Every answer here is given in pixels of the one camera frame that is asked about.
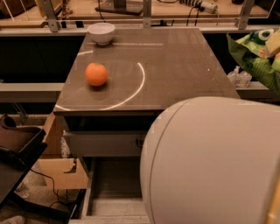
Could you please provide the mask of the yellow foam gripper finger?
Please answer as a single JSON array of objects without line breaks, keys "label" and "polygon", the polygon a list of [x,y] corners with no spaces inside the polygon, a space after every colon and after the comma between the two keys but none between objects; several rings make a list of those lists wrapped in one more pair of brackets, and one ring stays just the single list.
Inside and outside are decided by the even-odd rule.
[{"label": "yellow foam gripper finger", "polygon": [[270,35],[265,42],[265,56],[271,58],[280,52],[280,31],[270,30]]}]

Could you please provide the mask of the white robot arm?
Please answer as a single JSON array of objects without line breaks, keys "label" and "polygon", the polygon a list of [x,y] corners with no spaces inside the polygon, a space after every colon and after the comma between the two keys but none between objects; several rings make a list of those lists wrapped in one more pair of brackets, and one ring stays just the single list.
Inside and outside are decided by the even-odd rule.
[{"label": "white robot arm", "polygon": [[279,108],[201,96],[160,114],[140,164],[150,224],[275,224]]}]

